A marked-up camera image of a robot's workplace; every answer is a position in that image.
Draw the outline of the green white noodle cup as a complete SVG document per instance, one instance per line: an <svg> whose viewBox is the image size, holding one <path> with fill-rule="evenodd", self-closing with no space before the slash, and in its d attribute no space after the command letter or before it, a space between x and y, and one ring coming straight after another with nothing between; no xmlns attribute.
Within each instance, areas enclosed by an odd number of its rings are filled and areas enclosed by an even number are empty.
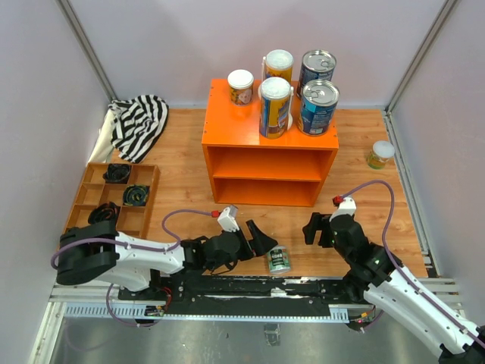
<svg viewBox="0 0 485 364"><path fill-rule="evenodd" d="M287 273L291 270L289 255L285 246L276 246L267 254L268 269L272 275Z"/></svg>

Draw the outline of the white lid yellow jar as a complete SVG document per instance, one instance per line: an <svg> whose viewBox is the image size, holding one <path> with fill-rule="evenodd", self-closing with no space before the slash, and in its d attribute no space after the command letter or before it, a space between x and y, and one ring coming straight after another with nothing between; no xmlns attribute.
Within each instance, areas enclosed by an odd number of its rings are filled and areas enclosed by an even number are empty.
<svg viewBox="0 0 485 364"><path fill-rule="evenodd" d="M367 164L373 169L383 169L394 154L395 148L392 143L386 140L378 140L372 146L367 157Z"/></svg>

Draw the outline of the tall colourful can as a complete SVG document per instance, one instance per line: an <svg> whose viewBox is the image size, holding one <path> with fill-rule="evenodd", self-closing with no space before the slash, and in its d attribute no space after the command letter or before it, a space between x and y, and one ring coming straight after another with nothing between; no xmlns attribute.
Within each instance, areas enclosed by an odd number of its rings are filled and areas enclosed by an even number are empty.
<svg viewBox="0 0 485 364"><path fill-rule="evenodd" d="M281 77L269 77L261 83L259 132L263 137L277 139L291 128L293 93L293 87Z"/></svg>

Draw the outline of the blue soup can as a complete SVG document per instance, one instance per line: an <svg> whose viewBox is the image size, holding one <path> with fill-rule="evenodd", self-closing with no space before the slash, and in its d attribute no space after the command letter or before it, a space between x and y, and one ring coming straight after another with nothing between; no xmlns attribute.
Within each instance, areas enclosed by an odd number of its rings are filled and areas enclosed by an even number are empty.
<svg viewBox="0 0 485 364"><path fill-rule="evenodd" d="M298 127L306 135L325 134L340 98L338 88L328 80L310 80L302 88Z"/></svg>

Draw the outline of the dark blue food can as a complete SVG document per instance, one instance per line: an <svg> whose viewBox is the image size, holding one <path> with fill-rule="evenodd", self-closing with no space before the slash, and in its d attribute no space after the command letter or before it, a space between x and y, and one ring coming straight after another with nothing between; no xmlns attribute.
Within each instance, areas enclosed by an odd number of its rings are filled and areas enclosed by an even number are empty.
<svg viewBox="0 0 485 364"><path fill-rule="evenodd" d="M336 67L336 58L322 49L307 51L302 56L299 83L296 95L300 98L304 86L311 80L331 81Z"/></svg>

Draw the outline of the orange noodle cup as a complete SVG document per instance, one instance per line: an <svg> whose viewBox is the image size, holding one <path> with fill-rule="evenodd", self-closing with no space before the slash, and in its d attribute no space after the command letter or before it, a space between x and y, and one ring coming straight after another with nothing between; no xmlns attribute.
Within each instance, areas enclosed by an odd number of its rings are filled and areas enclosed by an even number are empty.
<svg viewBox="0 0 485 364"><path fill-rule="evenodd" d="M252 101L254 77L251 72L237 69L229 73L230 101L235 105L248 105Z"/></svg>

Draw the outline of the tall yellow purple can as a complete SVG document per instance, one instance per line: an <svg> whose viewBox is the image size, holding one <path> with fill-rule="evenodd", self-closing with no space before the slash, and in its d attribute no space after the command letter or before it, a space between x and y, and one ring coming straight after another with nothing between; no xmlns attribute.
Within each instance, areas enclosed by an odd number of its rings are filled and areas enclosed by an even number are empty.
<svg viewBox="0 0 485 364"><path fill-rule="evenodd" d="M261 79L280 77L291 83L294 58L284 49L270 51L262 58Z"/></svg>

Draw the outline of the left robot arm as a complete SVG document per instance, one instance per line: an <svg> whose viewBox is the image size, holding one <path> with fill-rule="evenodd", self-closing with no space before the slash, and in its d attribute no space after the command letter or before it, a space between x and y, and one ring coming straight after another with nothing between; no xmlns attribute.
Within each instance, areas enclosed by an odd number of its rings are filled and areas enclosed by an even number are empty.
<svg viewBox="0 0 485 364"><path fill-rule="evenodd" d="M137 292L146 300L157 298L162 281L155 275L232 271L239 262L263 256L277 241L249 220L246 239L233 217L219 217L222 231L214 237L157 243L117 231L113 221L73 228L61 236L51 258L56 281L64 286L104 281Z"/></svg>

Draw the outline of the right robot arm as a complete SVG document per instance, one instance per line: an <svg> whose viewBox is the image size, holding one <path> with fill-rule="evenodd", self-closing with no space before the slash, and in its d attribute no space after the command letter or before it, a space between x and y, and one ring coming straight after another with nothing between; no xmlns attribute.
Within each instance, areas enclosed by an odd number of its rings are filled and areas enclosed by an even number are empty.
<svg viewBox="0 0 485 364"><path fill-rule="evenodd" d="M312 213L302 229L305 243L335 249L350 269L343 293L351 303L366 301L395 319L440 363L482 363L484 328L451 309L426 288L384 246L372 243L351 215Z"/></svg>

